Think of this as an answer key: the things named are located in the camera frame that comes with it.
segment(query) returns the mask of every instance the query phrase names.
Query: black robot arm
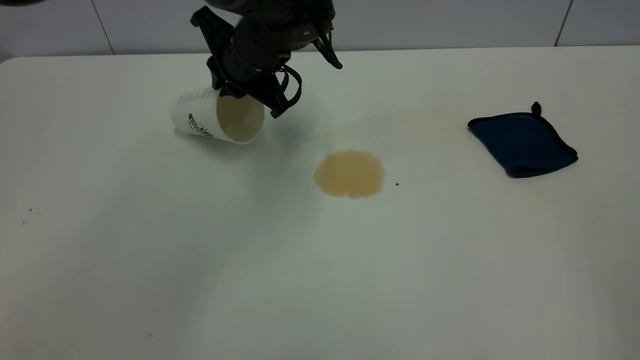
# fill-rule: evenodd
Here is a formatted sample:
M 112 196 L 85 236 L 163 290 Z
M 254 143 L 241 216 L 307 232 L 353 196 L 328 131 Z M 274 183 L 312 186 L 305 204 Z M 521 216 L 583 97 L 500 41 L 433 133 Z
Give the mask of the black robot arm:
M 312 42 L 329 63 L 342 68 L 330 40 L 335 16 L 332 0 L 206 1 L 243 16 L 233 27 L 205 6 L 191 18 L 211 50 L 207 66 L 213 87 L 222 88 L 221 96 L 240 98 L 248 94 L 271 108 L 275 118 L 296 104 L 301 95 L 302 79 L 286 65 L 291 51 Z M 284 73 L 282 84 L 276 72 Z M 298 91 L 291 99 L 284 95 L 289 76 L 298 82 Z

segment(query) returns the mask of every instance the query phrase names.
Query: spilled liquid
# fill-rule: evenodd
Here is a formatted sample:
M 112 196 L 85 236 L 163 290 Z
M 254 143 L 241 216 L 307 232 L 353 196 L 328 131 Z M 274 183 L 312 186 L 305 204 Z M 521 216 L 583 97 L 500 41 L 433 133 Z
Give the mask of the spilled liquid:
M 315 178 L 327 195 L 358 199 L 382 191 L 385 169 L 374 154 L 345 150 L 327 156 L 318 166 Z

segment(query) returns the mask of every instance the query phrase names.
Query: paper cup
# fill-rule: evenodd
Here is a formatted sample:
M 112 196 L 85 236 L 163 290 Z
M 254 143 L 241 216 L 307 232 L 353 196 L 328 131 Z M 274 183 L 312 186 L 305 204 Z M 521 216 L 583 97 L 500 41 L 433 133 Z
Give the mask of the paper cup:
M 178 96 L 171 106 L 171 121 L 185 133 L 242 145 L 262 129 L 264 105 L 250 95 L 220 97 L 219 90 L 208 87 Z

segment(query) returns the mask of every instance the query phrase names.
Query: blue towel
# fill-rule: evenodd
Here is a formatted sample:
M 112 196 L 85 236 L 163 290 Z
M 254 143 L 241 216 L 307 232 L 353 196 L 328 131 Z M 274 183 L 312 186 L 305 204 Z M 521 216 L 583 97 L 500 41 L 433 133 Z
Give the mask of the blue towel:
M 478 118 L 468 124 L 512 177 L 548 174 L 578 160 L 578 153 L 540 116 L 540 104 L 534 103 L 531 111 Z

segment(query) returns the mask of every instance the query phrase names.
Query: white tabletop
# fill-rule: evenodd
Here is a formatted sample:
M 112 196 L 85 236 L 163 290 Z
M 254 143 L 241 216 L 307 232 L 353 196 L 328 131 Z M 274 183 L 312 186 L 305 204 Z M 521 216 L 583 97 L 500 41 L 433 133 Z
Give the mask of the white tabletop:
M 207 55 L 0 65 L 0 358 L 640 352 L 640 47 L 339 58 L 244 147 L 173 130 Z M 511 179 L 467 122 L 534 101 L 580 160 Z M 318 189 L 343 149 L 381 193 Z

